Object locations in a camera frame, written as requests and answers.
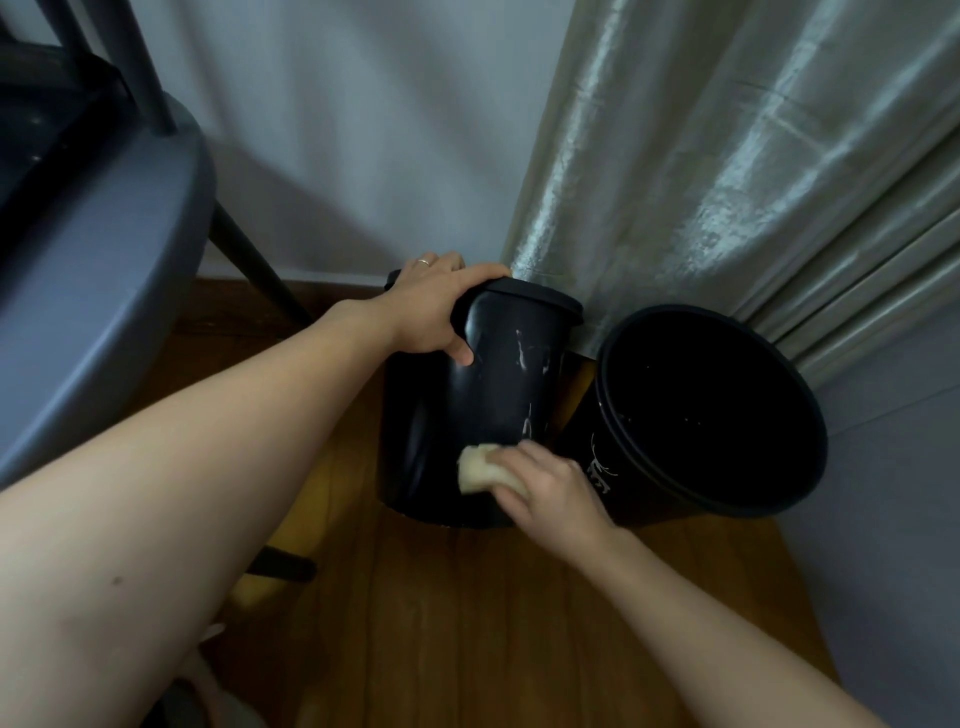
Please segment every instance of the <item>person's left arm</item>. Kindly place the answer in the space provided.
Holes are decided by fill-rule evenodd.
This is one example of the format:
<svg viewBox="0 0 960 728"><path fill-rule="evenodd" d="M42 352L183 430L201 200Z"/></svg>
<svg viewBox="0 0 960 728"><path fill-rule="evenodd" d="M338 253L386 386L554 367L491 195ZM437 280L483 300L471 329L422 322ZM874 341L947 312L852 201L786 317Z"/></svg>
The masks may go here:
<svg viewBox="0 0 960 728"><path fill-rule="evenodd" d="M509 271L428 261L0 494L0 724L139 719L386 357L472 361L450 311Z"/></svg>

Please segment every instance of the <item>black trash can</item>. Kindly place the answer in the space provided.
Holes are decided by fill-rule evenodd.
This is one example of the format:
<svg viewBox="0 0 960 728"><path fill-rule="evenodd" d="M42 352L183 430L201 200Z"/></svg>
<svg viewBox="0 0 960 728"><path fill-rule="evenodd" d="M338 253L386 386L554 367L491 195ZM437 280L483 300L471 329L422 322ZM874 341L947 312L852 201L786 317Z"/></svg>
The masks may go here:
<svg viewBox="0 0 960 728"><path fill-rule="evenodd" d="M387 288L396 280L388 279ZM490 494L463 496L457 458L467 445L542 441L577 301L525 280L470 289L450 321L473 349L469 367L445 353L387 361L380 430L380 498L418 521L510 525Z"/></svg>
<svg viewBox="0 0 960 728"><path fill-rule="evenodd" d="M814 489L827 429L776 347L713 311L662 305L608 336L555 450L580 463L618 523L752 518Z"/></svg>

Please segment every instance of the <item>chair seat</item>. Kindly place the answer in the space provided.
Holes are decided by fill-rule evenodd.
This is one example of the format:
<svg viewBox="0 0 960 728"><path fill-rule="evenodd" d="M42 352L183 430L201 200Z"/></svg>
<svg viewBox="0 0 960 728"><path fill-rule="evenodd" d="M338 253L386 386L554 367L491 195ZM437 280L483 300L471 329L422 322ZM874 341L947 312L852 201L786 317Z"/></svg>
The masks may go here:
<svg viewBox="0 0 960 728"><path fill-rule="evenodd" d="M110 426L196 274L215 202L204 137L131 109L0 262L0 487Z"/></svg>

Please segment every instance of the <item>person's right arm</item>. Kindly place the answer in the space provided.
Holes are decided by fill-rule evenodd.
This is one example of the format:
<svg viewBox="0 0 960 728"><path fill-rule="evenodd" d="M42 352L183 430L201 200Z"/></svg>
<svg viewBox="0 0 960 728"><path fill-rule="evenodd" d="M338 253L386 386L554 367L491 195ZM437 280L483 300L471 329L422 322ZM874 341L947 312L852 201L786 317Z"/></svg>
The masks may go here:
<svg viewBox="0 0 960 728"><path fill-rule="evenodd" d="M600 590L706 728L877 728L884 723L825 675L617 528L580 467L532 442L489 456L526 484L496 487L535 542Z"/></svg>

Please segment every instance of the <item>hand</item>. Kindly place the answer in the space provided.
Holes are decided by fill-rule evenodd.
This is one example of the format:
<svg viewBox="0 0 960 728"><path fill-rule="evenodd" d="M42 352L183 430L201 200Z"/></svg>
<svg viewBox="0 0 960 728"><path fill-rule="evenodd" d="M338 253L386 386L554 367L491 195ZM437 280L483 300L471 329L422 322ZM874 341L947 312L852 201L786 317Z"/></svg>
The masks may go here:
<svg viewBox="0 0 960 728"><path fill-rule="evenodd" d="M509 275L510 269L499 263L468 267L459 253L424 253L418 260L408 260L394 287L372 303L381 305L393 323L398 351L444 350L458 364L469 366L473 352L450 324L453 305L473 286Z"/></svg>
<svg viewBox="0 0 960 728"><path fill-rule="evenodd" d="M504 486L494 487L493 496L514 523L546 550L582 567L615 541L619 529L573 460L557 457L530 440L495 450L487 459L527 486L529 500Z"/></svg>

